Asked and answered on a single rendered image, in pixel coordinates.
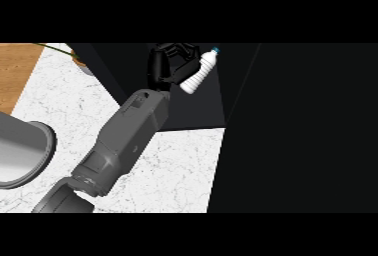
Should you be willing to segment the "dark cabinet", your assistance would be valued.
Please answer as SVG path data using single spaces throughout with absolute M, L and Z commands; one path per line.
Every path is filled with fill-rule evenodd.
M 148 55 L 155 43 L 69 43 L 115 102 L 148 88 Z M 251 70 L 260 43 L 196 43 L 220 49 L 217 64 L 193 94 L 171 86 L 162 131 L 224 128 Z

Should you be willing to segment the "white plastic water bottle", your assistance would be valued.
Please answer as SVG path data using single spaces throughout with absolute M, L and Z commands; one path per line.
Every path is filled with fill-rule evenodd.
M 214 47 L 208 52 L 201 55 L 199 60 L 199 70 L 196 73 L 180 83 L 180 88 L 187 94 L 193 94 L 201 83 L 205 80 L 216 64 L 217 64 L 217 55 L 220 49 Z

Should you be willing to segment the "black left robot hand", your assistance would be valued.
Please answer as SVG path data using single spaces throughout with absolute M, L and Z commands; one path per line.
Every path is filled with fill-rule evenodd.
M 170 59 L 180 56 L 185 63 L 171 69 Z M 158 43 L 149 52 L 148 86 L 155 91 L 168 91 L 199 71 L 199 47 L 190 43 Z

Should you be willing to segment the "dark grey cabinet door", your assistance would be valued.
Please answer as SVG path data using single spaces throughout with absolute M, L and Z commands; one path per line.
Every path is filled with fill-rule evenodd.
M 378 44 L 261 45 L 208 209 L 378 212 Z

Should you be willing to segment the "grey metal pot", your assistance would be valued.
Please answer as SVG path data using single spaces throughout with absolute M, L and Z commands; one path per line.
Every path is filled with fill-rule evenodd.
M 0 189 L 31 182 L 44 171 L 56 151 L 53 128 L 0 112 Z

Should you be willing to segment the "green plant stem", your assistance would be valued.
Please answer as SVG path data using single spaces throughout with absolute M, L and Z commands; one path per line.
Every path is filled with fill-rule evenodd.
M 59 49 L 59 48 L 56 48 L 56 47 L 53 47 L 53 46 L 49 46 L 47 44 L 43 44 L 43 43 L 32 43 L 32 44 L 34 44 L 34 45 L 38 45 L 38 46 L 41 46 L 41 47 L 47 47 L 49 49 L 52 49 L 52 50 L 55 50 L 55 51 L 58 51 L 58 52 L 61 52 L 61 53 L 69 55 L 72 58 L 78 58 L 78 56 L 77 56 L 75 53 L 68 52 L 68 51 L 65 51 L 65 50 L 62 50 L 62 49 Z

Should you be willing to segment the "brown plant pot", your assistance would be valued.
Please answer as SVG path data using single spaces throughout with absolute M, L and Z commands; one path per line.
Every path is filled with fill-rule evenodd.
M 81 69 L 83 73 L 87 74 L 89 76 L 94 76 L 87 65 L 84 64 L 84 62 L 80 61 L 80 58 L 77 57 L 74 50 L 71 50 L 71 54 L 72 54 L 72 61 L 77 64 L 78 68 Z

